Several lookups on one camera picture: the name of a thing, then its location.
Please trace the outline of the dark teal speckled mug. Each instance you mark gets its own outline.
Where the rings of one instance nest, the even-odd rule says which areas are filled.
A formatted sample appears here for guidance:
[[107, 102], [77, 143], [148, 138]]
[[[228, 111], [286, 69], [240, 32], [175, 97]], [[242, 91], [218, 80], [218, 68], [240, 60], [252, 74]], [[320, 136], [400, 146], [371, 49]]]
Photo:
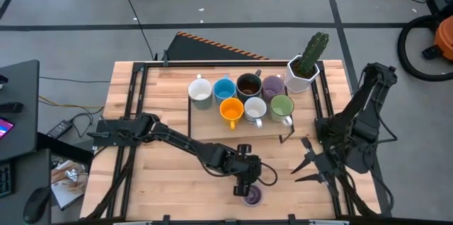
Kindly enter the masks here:
[[242, 74], [236, 80], [236, 94], [242, 103], [260, 95], [263, 87], [260, 75], [261, 70], [258, 69], [254, 74]]

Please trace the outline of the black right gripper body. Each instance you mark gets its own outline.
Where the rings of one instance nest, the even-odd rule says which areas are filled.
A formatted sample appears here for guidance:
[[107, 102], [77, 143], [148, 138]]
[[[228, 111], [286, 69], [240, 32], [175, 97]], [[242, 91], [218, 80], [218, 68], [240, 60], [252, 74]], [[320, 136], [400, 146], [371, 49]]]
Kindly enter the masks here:
[[[314, 152], [311, 142], [306, 137], [301, 138], [301, 142], [306, 148], [307, 152]], [[337, 197], [339, 193], [336, 186], [334, 185], [335, 170], [326, 157], [325, 153], [316, 154], [314, 161], [312, 161], [311, 163], [314, 163], [315, 167], [318, 169], [318, 173], [322, 174], [323, 178], [325, 179], [324, 183], [326, 184], [330, 194], [333, 197]]]

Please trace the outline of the black mat orange striped edge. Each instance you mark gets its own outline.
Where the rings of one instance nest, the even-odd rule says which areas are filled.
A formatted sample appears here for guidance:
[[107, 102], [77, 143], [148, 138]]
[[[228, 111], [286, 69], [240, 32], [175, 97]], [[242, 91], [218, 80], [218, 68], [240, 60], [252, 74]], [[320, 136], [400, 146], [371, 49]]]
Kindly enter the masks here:
[[176, 33], [166, 56], [168, 60], [268, 60], [255, 52], [181, 31]]

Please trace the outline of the orange mug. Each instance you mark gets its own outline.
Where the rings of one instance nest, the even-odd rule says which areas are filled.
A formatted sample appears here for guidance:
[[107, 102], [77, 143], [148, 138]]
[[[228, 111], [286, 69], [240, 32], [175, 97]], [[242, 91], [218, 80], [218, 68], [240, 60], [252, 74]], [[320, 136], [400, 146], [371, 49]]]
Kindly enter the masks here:
[[243, 116], [244, 106], [238, 98], [227, 98], [219, 106], [219, 112], [231, 130], [235, 130]]

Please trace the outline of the pale teal mug white handle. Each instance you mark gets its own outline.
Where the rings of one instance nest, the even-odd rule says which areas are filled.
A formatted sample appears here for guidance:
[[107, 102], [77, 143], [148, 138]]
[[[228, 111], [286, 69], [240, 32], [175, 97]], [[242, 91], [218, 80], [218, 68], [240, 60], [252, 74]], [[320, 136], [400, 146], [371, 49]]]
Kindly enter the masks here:
[[188, 96], [198, 110], [207, 110], [212, 106], [212, 84], [198, 74], [188, 85]]

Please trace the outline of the lilac ribbed bubble mug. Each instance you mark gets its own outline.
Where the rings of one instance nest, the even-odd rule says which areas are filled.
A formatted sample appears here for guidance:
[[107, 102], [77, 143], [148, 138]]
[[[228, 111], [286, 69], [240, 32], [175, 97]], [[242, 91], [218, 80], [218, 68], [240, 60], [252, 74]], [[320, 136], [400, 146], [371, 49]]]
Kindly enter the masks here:
[[247, 196], [243, 197], [243, 202], [249, 207], [258, 206], [263, 200], [263, 192], [257, 185], [252, 185], [250, 187], [249, 193]]

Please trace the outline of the white hexagonal plant pot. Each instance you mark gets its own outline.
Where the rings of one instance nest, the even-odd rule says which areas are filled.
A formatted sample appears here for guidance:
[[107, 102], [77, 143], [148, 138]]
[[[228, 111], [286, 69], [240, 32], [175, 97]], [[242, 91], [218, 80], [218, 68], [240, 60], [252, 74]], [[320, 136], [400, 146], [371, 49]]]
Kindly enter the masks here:
[[285, 85], [288, 88], [288, 90], [293, 93], [300, 93], [306, 91], [314, 82], [316, 77], [320, 74], [319, 67], [317, 64], [315, 64], [314, 74], [310, 78], [305, 79], [296, 76], [295, 73], [292, 71], [292, 63], [296, 62], [301, 57], [302, 56], [298, 54], [287, 63], [287, 71], [285, 74]]

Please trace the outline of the green cactus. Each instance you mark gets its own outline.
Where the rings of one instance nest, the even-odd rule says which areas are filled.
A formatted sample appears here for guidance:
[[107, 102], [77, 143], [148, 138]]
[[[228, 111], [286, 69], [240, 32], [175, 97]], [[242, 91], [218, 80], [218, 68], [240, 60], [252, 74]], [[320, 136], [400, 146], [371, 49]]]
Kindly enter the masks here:
[[329, 34], [318, 32], [312, 36], [306, 49], [300, 59], [299, 73], [303, 76], [310, 77], [313, 68], [319, 57], [323, 54], [329, 42]]

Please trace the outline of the dark grey desk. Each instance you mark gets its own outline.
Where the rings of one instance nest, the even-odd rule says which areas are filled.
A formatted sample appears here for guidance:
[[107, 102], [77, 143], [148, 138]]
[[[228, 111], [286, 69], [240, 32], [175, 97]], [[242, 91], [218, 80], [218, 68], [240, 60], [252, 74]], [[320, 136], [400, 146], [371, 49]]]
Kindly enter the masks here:
[[0, 111], [0, 126], [3, 120], [13, 124], [0, 137], [0, 167], [10, 165], [8, 186], [12, 188], [6, 196], [0, 191], [0, 225], [26, 225], [23, 210], [29, 197], [50, 185], [50, 151], [38, 148], [39, 67], [37, 60], [0, 67], [0, 75], [8, 79], [0, 88], [0, 105], [23, 105], [17, 113]]

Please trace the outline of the dusty purple mug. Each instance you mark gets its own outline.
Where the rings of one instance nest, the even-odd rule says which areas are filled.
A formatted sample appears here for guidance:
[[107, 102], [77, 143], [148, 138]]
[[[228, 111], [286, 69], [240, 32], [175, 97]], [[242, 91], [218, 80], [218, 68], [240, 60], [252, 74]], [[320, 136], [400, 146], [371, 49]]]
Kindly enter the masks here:
[[263, 90], [262, 96], [266, 103], [269, 103], [274, 96], [281, 95], [284, 93], [285, 84], [281, 78], [281, 75], [267, 76], [262, 82]]

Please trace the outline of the black computer mouse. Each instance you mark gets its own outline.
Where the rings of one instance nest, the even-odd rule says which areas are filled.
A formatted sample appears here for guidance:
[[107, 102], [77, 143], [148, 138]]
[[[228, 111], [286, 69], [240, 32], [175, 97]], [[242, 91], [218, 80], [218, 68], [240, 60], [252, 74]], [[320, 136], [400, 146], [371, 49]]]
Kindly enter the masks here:
[[35, 224], [41, 220], [50, 198], [49, 187], [36, 188], [23, 208], [23, 220], [27, 224]]

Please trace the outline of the black power adapter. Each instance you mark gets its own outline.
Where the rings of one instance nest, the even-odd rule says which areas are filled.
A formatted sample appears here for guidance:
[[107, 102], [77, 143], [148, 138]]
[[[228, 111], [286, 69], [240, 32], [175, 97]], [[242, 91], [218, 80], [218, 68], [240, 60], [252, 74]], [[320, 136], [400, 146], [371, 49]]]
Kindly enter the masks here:
[[73, 124], [71, 121], [62, 120], [59, 124], [54, 126], [48, 133], [47, 136], [52, 137], [53, 139], [59, 139], [62, 135], [67, 133]]

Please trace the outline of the white mug blue leaf pattern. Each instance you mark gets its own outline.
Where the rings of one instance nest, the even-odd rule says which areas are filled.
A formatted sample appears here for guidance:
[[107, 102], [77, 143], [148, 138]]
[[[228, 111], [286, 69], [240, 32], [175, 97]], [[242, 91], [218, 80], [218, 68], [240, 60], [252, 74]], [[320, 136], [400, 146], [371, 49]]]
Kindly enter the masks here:
[[263, 127], [262, 118], [267, 112], [267, 105], [262, 98], [252, 97], [244, 103], [244, 116], [258, 129]]

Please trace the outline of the open box with papers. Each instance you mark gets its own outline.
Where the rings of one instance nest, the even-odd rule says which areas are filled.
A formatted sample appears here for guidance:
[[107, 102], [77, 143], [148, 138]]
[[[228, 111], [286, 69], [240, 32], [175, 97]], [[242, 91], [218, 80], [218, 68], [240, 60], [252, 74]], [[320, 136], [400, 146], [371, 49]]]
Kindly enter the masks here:
[[51, 191], [60, 210], [84, 196], [88, 172], [83, 164], [65, 161], [51, 170]]

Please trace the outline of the green mug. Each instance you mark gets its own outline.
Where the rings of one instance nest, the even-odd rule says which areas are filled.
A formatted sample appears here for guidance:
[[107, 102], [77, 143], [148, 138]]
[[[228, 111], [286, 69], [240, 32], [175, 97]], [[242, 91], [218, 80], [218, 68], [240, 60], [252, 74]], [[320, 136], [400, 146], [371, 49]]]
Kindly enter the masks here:
[[270, 118], [287, 127], [293, 125], [291, 114], [294, 111], [293, 100], [286, 95], [276, 95], [270, 101]]

